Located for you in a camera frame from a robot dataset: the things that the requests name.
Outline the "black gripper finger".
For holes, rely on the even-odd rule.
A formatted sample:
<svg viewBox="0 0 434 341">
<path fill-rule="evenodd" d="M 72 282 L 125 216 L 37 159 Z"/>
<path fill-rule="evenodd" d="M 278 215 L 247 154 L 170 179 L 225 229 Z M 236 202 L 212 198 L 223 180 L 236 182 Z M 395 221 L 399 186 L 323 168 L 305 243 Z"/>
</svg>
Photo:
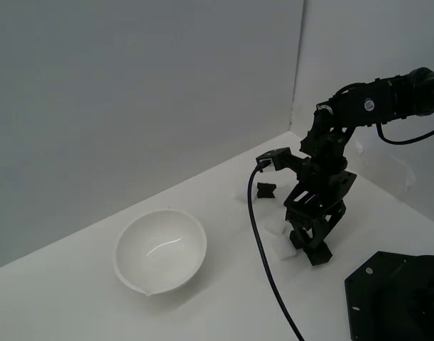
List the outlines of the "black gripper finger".
<svg viewBox="0 0 434 341">
<path fill-rule="evenodd" d="M 307 220 L 296 213 L 287 212 L 286 221 L 289 222 L 293 228 L 289 238 L 296 249 L 306 250 L 315 248 L 315 245 L 313 244 L 315 232 L 310 220 Z"/>
<path fill-rule="evenodd" d="M 332 207 L 319 207 L 314 219 L 314 248 L 317 249 L 345 214 L 346 206 L 337 202 Z"/>
</svg>

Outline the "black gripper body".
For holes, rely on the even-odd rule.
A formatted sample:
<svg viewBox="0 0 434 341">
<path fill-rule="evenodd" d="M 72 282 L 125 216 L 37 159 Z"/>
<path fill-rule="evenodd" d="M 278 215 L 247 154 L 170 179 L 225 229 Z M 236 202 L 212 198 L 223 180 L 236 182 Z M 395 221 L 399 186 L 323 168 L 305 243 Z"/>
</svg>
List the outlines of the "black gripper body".
<svg viewBox="0 0 434 341">
<path fill-rule="evenodd" d="M 338 169 L 335 174 L 325 170 L 311 158 L 293 157 L 291 169 L 296 172 L 298 184 L 286 198 L 286 212 L 293 212 L 310 220 L 314 228 L 315 213 L 319 207 L 332 207 L 344 202 L 345 195 L 354 184 L 357 175 Z"/>
</svg>

